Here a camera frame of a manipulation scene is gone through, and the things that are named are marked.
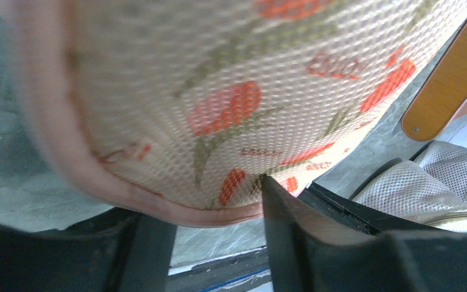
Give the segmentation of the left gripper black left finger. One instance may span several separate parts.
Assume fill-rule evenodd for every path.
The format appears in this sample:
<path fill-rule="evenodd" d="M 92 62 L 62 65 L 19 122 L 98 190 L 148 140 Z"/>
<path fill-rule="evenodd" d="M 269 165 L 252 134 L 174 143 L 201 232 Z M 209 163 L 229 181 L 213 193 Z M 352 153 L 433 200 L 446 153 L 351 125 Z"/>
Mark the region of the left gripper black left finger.
<path fill-rule="evenodd" d="M 113 208 L 65 230 L 0 224 L 0 291 L 164 291 L 176 226 Z"/>

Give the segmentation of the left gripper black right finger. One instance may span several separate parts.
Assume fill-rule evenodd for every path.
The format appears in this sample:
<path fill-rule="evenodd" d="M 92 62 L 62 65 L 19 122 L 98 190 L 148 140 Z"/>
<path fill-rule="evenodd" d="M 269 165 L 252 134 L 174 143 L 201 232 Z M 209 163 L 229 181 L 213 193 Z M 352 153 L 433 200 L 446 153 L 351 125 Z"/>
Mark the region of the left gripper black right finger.
<path fill-rule="evenodd" d="M 275 291 L 467 291 L 467 234 L 261 178 Z"/>

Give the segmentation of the floral mesh laundry bag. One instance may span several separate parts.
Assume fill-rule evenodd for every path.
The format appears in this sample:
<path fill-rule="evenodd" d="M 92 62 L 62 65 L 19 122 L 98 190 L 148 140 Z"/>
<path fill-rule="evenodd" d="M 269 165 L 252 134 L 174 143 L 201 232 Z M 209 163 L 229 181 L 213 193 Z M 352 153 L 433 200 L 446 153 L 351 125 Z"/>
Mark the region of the floral mesh laundry bag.
<path fill-rule="evenodd" d="M 47 160 L 115 206 L 191 227 L 262 215 L 369 134 L 467 1 L 0 1 Z"/>

